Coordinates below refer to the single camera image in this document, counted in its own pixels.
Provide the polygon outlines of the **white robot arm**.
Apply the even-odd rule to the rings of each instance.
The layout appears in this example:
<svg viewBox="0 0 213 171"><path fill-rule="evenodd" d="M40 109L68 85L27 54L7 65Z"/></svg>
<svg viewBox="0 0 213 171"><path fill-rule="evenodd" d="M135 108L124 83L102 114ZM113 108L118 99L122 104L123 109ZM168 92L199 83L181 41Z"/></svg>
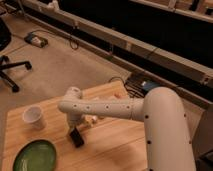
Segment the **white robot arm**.
<svg viewBox="0 0 213 171"><path fill-rule="evenodd" d="M77 126L83 114L143 122L149 171L196 171L182 99L170 88L154 88L144 98L88 100L70 87L58 109L70 126Z"/></svg>

